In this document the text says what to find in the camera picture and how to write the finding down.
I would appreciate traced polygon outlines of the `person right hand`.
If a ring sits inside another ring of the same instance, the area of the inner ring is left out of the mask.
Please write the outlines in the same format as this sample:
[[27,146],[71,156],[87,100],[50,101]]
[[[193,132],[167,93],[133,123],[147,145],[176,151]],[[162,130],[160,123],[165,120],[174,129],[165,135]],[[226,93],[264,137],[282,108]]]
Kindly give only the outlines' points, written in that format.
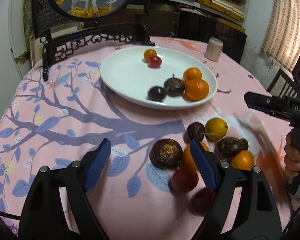
[[286,135],[284,150],[285,174],[288,178],[294,178],[300,172],[300,152],[293,146],[293,135],[291,132]]

